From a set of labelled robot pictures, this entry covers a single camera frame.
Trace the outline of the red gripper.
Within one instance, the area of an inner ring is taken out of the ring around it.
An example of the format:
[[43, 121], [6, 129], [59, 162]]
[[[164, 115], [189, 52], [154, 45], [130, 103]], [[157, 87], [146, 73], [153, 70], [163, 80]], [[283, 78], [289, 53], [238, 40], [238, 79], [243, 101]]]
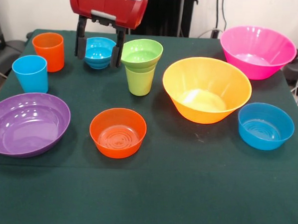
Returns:
[[113, 21], [117, 26], [117, 41], [112, 49], [110, 66], [121, 64], [121, 54], [125, 42], [126, 29], [136, 29], [145, 14], [148, 0], [70, 0], [74, 13], [78, 14], [76, 43], [74, 55], [83, 59], [86, 53], [87, 38], [85, 27], [87, 18], [104, 18]]

